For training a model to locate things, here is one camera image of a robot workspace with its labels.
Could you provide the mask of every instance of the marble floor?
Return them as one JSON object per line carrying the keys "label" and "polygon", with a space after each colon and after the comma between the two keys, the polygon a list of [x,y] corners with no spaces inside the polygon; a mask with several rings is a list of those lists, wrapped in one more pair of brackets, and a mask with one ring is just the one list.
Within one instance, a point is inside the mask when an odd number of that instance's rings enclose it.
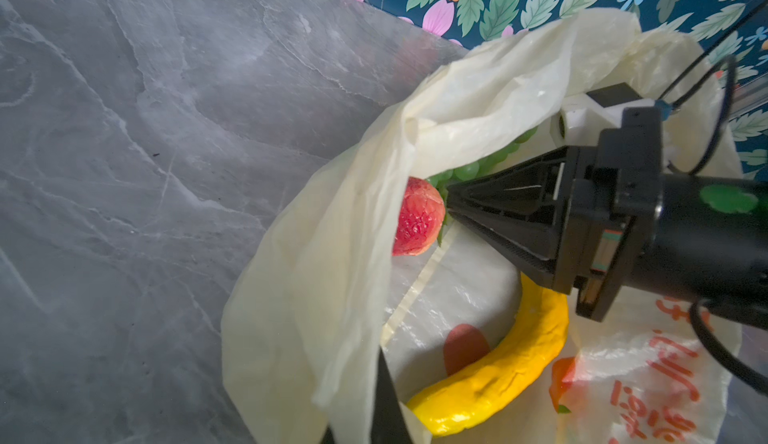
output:
{"label": "marble floor", "polygon": [[0,442],[252,442],[220,379],[238,274],[465,52],[353,0],[0,0]]}

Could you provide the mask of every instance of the white plastic bag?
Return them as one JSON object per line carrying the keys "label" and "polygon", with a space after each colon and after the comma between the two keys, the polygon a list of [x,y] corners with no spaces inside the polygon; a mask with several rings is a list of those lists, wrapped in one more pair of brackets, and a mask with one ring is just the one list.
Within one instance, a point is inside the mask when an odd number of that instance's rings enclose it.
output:
{"label": "white plastic bag", "polygon": [[[680,34],[640,34],[632,14],[586,10],[479,46],[385,110],[360,144],[319,170],[275,220],[227,302],[224,385],[256,441],[318,442],[328,422],[339,444],[370,441],[384,310],[398,301],[388,296],[392,243],[410,175],[426,178],[502,148],[556,113],[566,94],[624,81],[655,97],[699,52]],[[678,167],[693,165],[703,150],[717,94],[710,80],[667,121],[673,140],[685,143]],[[516,156],[544,150],[524,146]],[[728,136],[705,173],[736,175],[739,164]],[[468,275],[484,265],[475,257],[484,256],[497,261],[495,278],[514,274],[485,243],[454,233],[454,246],[465,242],[474,254],[452,266]],[[518,399],[542,401],[540,381]]]}

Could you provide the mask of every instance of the beige strip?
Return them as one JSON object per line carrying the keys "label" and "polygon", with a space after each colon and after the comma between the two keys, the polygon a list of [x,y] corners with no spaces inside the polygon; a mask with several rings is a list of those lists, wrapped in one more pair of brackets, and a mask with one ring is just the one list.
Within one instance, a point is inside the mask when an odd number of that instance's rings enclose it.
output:
{"label": "beige strip", "polygon": [[440,264],[443,256],[446,255],[446,252],[448,252],[448,249],[456,239],[459,228],[460,226],[452,225],[451,228],[448,229],[446,237],[442,240],[442,246],[439,246],[437,249],[435,249],[435,252],[433,252],[432,256],[429,257],[429,260],[427,261],[427,264],[422,268],[422,271],[418,273],[416,280],[413,281],[413,284],[408,289],[408,292],[406,292],[406,295],[403,296],[400,300],[400,304],[397,305],[395,312],[389,316],[389,319],[384,324],[381,340],[379,341],[382,349],[386,348],[389,340],[392,339],[392,336],[395,335],[395,331],[397,331],[397,328],[400,326],[400,324],[402,324],[402,320],[406,318],[406,315],[408,315],[408,310],[411,308],[413,303],[416,302],[416,298],[422,293],[422,291],[424,291],[424,288],[432,278],[432,275],[435,274],[437,265]]}

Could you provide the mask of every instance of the gray marble surface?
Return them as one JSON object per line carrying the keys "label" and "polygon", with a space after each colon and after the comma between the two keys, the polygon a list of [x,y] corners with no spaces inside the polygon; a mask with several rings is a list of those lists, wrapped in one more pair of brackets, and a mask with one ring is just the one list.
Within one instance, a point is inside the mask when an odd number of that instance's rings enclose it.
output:
{"label": "gray marble surface", "polygon": [[220,379],[238,274],[464,53],[353,0],[0,0],[0,442],[252,442]]}

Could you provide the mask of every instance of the toy fruit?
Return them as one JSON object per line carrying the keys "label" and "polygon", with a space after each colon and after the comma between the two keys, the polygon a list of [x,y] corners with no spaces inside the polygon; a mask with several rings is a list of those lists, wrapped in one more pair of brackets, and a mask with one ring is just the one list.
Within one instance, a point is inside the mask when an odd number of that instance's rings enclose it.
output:
{"label": "toy fruit", "polygon": [[408,408],[434,436],[448,436],[504,409],[560,353],[568,337],[565,295],[520,279],[514,325],[481,360],[416,394]]}
{"label": "toy fruit", "polygon": [[437,239],[446,206],[435,186],[424,179],[408,178],[395,233],[393,256],[416,256]]}

